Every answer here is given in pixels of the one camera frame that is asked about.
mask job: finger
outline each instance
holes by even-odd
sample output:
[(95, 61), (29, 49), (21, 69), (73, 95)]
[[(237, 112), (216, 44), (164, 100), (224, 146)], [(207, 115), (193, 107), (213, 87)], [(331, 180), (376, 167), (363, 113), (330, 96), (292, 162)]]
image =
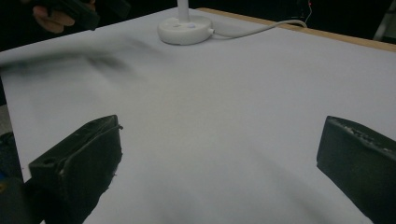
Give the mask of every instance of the finger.
[(49, 32), (52, 32), (55, 34), (60, 34), (61, 32), (64, 31), (64, 26), (57, 22), (49, 21), (49, 20), (46, 20), (46, 19), (43, 19), (43, 18), (37, 17), (37, 16), (35, 16), (35, 20), (41, 27), (43, 27), (44, 29), (46, 29)]
[(49, 17), (47, 9), (41, 6), (33, 7), (33, 15), (35, 17), (42, 18), (43, 20), (54, 21), (65, 26), (72, 26), (75, 23), (75, 20), (61, 11), (54, 10)]

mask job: white surface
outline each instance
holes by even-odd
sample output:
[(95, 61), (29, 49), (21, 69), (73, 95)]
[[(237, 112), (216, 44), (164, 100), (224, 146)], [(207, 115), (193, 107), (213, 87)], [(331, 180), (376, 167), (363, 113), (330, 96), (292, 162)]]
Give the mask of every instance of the white surface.
[(75, 129), (117, 114), (122, 162), (85, 223), (371, 223), (316, 155), (328, 115), (396, 139), (395, 53), (283, 29), (169, 46), (156, 27), (176, 13), (0, 55), (24, 61), (2, 79), (25, 177)]

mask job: lamp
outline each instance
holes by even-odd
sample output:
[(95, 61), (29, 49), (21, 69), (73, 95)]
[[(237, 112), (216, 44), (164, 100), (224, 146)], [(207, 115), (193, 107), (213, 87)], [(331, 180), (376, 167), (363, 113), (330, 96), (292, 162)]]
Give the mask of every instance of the lamp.
[(190, 16), (189, 1), (177, 0), (178, 17), (158, 25), (160, 39), (173, 45), (192, 45), (205, 41), (213, 34), (212, 21), (202, 16)]

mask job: blurred hand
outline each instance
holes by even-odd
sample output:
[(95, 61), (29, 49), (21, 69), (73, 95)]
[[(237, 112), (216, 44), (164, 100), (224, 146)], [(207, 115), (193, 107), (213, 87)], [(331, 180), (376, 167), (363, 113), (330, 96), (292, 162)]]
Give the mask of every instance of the blurred hand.
[[(95, 0), (91, 0), (86, 5), (91, 10), (95, 10)], [(75, 21), (62, 11), (52, 10), (49, 16), (47, 9), (42, 6), (33, 7), (33, 16), (41, 27), (55, 34), (63, 32), (65, 26), (75, 24)]]

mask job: power cord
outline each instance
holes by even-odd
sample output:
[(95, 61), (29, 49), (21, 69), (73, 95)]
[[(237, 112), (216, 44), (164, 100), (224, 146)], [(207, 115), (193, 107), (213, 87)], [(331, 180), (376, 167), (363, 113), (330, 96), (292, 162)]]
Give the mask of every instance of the power cord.
[(275, 23), (273, 23), (271, 25), (264, 26), (262, 28), (259, 28), (259, 29), (253, 30), (253, 31), (244, 32), (242, 34), (233, 34), (233, 33), (227, 33), (227, 32), (219, 32), (219, 31), (216, 31), (216, 30), (213, 30), (213, 29), (211, 29), (210, 32), (213, 33), (214, 35), (220, 35), (220, 36), (223, 36), (223, 37), (239, 38), (239, 37), (244, 37), (244, 36), (247, 36), (247, 35), (255, 35), (255, 34), (267, 31), (267, 30), (271, 30), (271, 29), (273, 29), (273, 28), (275, 28), (275, 27), (277, 27), (279, 25), (282, 25), (282, 24), (300, 24), (304, 28), (307, 28), (305, 22), (298, 21), (298, 20), (292, 20), (292, 21), (275, 22)]
[(306, 17), (305, 23), (308, 23), (308, 20), (309, 20), (309, 18), (312, 15), (312, 3), (311, 3), (311, 0), (308, 0), (308, 6), (309, 6), (309, 15)]

